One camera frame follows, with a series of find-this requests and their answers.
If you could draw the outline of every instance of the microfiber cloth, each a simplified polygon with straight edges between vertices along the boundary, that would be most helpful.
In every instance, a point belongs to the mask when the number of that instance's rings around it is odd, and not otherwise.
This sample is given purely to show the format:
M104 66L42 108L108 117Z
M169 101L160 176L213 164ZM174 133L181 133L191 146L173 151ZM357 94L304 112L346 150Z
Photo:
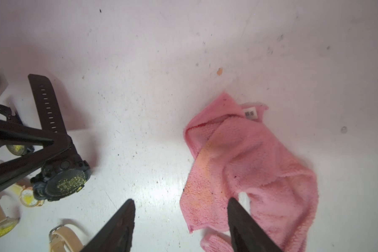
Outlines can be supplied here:
M227 93L195 116L184 138L195 162L180 205L190 232L229 230L227 205L245 192L251 216L285 252L305 251L307 231L318 204L315 173L304 167L262 123L266 106L247 119ZM232 251L217 235L207 235L206 252Z

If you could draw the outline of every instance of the black watch strap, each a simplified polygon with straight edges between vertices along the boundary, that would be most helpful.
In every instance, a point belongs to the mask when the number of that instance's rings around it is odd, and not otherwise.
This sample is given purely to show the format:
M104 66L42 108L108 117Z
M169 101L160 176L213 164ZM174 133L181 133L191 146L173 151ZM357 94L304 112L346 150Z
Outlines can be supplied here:
M35 74L29 74L28 80L42 129L66 134L66 127L50 80L45 76Z
M0 114L4 115L6 118L6 121L9 123L18 123L22 124L20 117L17 113L15 115L12 115L11 108L1 105L0 104Z

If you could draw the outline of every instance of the metal buckle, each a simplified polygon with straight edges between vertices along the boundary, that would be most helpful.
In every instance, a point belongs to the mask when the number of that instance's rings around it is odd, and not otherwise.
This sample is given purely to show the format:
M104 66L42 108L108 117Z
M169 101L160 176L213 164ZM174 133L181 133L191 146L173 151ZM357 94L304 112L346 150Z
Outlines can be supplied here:
M55 227L54 229L52 229L50 232L49 232L49 243L52 242L52 233L55 232L56 230L58 230L59 228L61 227L64 227L64 225L58 225L57 227Z

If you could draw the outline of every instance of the white table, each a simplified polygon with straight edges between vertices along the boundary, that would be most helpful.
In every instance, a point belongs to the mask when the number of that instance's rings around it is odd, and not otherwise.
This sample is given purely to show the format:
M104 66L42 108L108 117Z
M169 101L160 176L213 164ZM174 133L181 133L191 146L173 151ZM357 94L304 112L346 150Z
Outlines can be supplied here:
M193 163L182 129L223 90L266 103L265 124L317 173L307 250L378 251L378 0L0 1L0 66L0 103L31 127L27 75L51 79L93 168L59 202L3 197L21 220L0 251L46 251L61 223L87 244L128 198L132 252L202 251L179 208Z

